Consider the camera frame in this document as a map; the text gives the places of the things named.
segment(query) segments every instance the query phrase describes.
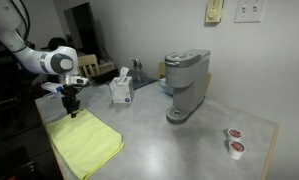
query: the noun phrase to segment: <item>coffee maker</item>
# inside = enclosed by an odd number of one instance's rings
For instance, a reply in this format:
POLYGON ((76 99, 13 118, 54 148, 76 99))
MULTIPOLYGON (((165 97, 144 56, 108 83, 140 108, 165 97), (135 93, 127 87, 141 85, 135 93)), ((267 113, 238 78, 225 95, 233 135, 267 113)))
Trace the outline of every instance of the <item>coffee maker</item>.
POLYGON ((203 102, 207 90, 210 51, 190 49, 165 57, 166 83, 173 88, 173 105, 167 110, 170 123, 182 124, 203 102))

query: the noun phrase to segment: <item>yellow towel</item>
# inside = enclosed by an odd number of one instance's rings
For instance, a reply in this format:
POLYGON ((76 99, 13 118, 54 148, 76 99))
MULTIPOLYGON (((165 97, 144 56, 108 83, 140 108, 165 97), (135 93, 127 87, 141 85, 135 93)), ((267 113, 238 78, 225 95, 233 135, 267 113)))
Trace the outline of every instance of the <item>yellow towel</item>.
POLYGON ((87 179, 123 147, 122 136, 83 110, 47 124, 47 131, 72 172, 87 179))

